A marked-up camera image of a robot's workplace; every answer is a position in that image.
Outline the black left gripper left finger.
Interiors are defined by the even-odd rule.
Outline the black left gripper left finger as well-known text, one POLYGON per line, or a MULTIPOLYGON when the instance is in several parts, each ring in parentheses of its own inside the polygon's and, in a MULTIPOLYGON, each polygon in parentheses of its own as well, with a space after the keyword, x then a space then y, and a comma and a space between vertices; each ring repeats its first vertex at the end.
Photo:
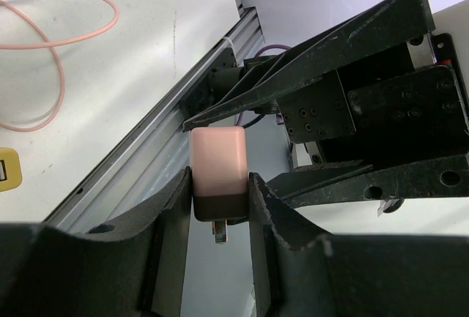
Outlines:
POLYGON ((178 316, 191 220, 191 172, 84 234, 1 226, 3 316, 178 316))

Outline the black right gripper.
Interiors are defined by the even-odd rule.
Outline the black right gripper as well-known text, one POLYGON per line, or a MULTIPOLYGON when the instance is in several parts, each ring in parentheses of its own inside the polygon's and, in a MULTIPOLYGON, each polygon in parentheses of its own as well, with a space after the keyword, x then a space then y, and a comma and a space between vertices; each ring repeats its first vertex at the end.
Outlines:
POLYGON ((452 37, 434 36, 436 62, 420 68, 402 44, 433 30, 428 0, 383 0, 256 65, 183 129, 282 97, 290 141, 334 163, 271 179, 289 206, 467 197, 468 155, 456 153, 468 150, 468 101, 452 37), (353 160, 407 164, 338 163, 353 160))

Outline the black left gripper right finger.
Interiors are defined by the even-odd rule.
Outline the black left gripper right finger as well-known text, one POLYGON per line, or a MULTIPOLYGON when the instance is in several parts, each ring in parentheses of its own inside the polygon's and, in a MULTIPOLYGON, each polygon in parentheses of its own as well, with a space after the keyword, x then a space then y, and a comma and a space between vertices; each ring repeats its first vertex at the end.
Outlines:
POLYGON ((258 316, 466 316, 465 236, 335 235, 248 177, 258 316))

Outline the pink charger plug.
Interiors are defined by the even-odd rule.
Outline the pink charger plug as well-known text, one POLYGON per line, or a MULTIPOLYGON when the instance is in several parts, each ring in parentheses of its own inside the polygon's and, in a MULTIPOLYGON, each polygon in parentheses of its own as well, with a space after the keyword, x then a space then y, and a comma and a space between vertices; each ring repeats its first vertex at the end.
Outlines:
POLYGON ((191 130, 190 166, 195 218, 211 223, 215 242, 224 244, 228 222, 248 214, 245 130, 240 126, 191 130))

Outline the yellow charger plug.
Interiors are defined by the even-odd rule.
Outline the yellow charger plug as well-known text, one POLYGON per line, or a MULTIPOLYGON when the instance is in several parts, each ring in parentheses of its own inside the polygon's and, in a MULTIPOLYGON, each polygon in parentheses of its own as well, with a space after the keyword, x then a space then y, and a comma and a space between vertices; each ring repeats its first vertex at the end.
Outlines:
POLYGON ((8 191, 18 187, 22 180, 21 164, 18 153, 11 148, 0 148, 1 181, 0 191, 8 191))

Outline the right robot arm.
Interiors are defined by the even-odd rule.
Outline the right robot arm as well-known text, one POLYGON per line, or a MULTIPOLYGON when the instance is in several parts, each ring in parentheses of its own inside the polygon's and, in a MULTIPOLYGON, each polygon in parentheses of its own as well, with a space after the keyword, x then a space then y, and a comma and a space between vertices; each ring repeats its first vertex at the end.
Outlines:
POLYGON ((468 195, 468 3, 383 0, 290 48, 249 59, 192 130, 273 105, 320 162, 270 189, 291 207, 468 195))

